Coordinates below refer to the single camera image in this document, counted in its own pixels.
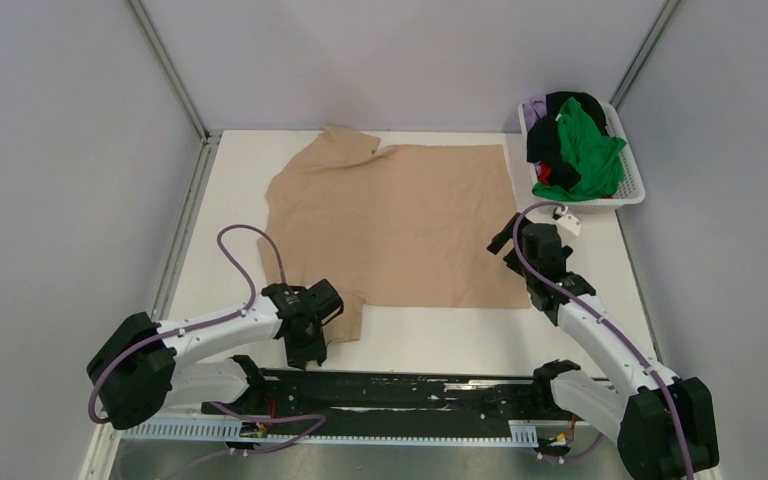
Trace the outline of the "beige t shirt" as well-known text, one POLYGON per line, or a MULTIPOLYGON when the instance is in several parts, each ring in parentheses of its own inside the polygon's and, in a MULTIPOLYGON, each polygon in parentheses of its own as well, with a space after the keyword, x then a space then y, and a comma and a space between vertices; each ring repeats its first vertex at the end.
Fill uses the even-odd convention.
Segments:
POLYGON ((527 309, 522 278, 487 247, 515 213, 499 145, 383 145, 327 126, 271 181, 269 281, 329 281, 343 313, 330 342, 362 332, 365 306, 527 309))

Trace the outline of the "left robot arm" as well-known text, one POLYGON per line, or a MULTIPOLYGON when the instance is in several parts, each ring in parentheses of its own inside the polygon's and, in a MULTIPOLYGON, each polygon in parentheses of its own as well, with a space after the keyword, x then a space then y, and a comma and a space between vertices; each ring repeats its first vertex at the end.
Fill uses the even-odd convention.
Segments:
POLYGON ((279 341, 288 367, 322 365, 324 327, 343 311, 337 290, 321 280, 309 287, 271 284, 242 305, 178 321, 132 314, 86 367, 93 385, 89 416, 123 431, 163 410, 210 401, 256 412, 267 390, 256 364, 249 358, 214 362, 212 356, 279 341))

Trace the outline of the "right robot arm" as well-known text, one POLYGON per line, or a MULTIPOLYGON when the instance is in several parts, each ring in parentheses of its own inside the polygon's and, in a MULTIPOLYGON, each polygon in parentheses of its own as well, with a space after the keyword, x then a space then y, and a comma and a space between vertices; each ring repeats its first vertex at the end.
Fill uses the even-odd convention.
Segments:
POLYGON ((617 448, 634 479, 691 478, 720 463, 713 399, 697 377, 683 378, 641 348, 615 323, 595 288, 568 269, 573 250, 560 234, 569 213, 556 204, 550 223, 514 214, 489 243, 521 276, 531 303, 576 341, 609 380, 604 386, 569 360, 536 369, 531 403, 544 417, 564 410, 617 448))

